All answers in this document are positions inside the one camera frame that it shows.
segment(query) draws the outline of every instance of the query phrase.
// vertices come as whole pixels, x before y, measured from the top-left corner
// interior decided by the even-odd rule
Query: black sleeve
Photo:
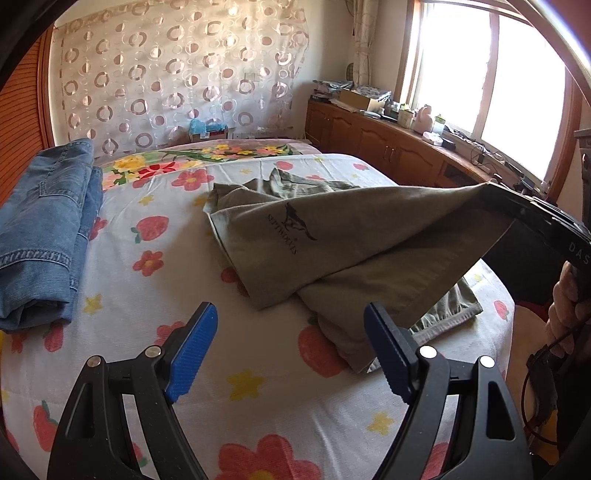
[[[558,394],[556,435],[560,455],[567,449],[591,406],[591,362],[573,364],[554,376]]]

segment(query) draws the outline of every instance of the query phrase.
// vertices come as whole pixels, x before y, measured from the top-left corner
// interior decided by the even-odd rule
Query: window
[[[565,66],[528,24],[494,10],[423,4],[412,106],[500,151],[539,180],[553,158]]]

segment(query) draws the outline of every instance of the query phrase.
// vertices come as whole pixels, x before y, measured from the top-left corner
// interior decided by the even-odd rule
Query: hand
[[[579,292],[572,273],[572,266],[565,262],[560,273],[560,280],[554,286],[554,303],[548,311],[549,320],[546,323],[546,341],[551,345],[568,329],[578,322],[591,317],[591,299],[577,303]],[[574,351],[574,339],[572,335],[566,337],[556,345],[552,353],[560,358],[565,353],[571,355]],[[587,341],[582,351],[577,356],[577,361],[585,361],[591,358],[591,338]]]

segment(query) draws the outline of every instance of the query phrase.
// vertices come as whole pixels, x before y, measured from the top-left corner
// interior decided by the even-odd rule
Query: wooden cabinet
[[[400,185],[435,185],[443,159],[433,155],[429,146],[404,134],[397,134],[390,156],[391,176]]]
[[[468,160],[426,144],[414,132],[330,103],[308,103],[306,138],[321,152],[365,160],[400,185],[453,187],[491,179]]]

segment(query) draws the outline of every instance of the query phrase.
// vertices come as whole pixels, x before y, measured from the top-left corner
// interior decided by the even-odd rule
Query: wolf logo
[[[293,208],[289,203],[285,204],[285,221],[281,223],[285,227],[285,230],[290,231],[293,229],[303,231],[310,240],[313,240],[314,242],[317,241],[316,238],[310,235],[305,221],[297,216],[296,209]]]

